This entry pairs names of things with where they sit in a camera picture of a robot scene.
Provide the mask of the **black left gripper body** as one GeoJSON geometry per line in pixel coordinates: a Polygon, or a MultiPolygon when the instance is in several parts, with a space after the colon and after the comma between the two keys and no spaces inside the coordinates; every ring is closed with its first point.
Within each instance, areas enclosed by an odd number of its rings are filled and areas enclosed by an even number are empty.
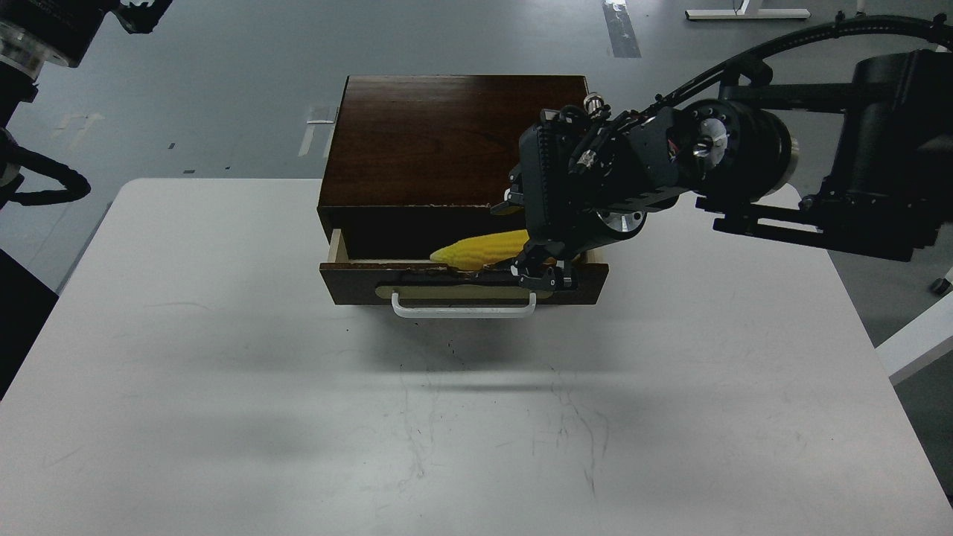
{"type": "Polygon", "coordinates": [[[2,23],[26,31],[52,52],[57,63],[76,68],[106,14],[119,1],[2,1],[2,23]]]}

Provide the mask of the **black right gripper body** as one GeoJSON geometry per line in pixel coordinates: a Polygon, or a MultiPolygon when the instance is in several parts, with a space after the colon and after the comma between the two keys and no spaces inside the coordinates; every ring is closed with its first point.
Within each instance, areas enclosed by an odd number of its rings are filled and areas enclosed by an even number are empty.
{"type": "Polygon", "coordinates": [[[545,109],[521,133],[514,207],[529,258],[574,258],[630,240],[686,192],[728,204],[776,192],[794,170],[794,139],[776,115],[734,100],[664,106],[650,118],[578,106],[545,109]]]}

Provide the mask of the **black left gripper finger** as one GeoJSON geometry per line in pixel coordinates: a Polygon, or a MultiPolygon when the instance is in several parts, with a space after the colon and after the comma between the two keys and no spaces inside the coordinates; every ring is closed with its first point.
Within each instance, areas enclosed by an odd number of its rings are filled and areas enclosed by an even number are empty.
{"type": "Polygon", "coordinates": [[[170,9],[173,1],[116,1],[112,13],[127,34],[151,34],[170,9]]]}

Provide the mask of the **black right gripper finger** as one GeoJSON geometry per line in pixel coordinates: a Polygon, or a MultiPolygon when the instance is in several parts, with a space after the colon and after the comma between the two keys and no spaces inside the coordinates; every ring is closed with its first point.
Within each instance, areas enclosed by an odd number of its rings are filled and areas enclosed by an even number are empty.
{"type": "Polygon", "coordinates": [[[504,190],[503,200],[490,209],[491,216],[510,216],[525,208],[524,194],[518,188],[504,190]]]}
{"type": "Polygon", "coordinates": [[[530,290],[575,291],[579,277],[574,259],[581,254],[578,244],[554,240],[527,240],[510,261],[510,272],[518,284],[530,290]]]}

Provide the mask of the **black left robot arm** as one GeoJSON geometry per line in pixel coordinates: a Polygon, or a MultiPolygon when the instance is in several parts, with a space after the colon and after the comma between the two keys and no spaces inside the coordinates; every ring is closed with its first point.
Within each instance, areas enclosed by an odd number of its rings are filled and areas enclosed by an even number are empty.
{"type": "Polygon", "coordinates": [[[129,34],[152,33],[170,1],[3,1],[1,3],[2,203],[24,206],[74,202],[91,185],[81,173],[24,148],[7,125],[17,106],[36,98],[46,63],[81,64],[109,13],[129,34]]]}

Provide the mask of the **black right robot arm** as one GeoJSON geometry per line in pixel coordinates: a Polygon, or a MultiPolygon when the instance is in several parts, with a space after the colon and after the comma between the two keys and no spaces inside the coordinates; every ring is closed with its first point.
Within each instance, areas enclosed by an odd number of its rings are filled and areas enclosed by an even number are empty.
{"type": "Polygon", "coordinates": [[[951,221],[951,35],[943,13],[838,14],[726,59],[643,111],[613,113],[597,94],[545,109],[491,210],[524,213],[528,238],[511,274],[530,290],[574,290],[574,259],[630,240],[686,192],[717,214],[721,233],[909,261],[951,221]],[[847,83],[773,82],[769,57],[872,34],[931,48],[864,59],[847,83]],[[797,165],[777,111],[843,116],[830,173],[794,209],[760,204],[797,165]]]}

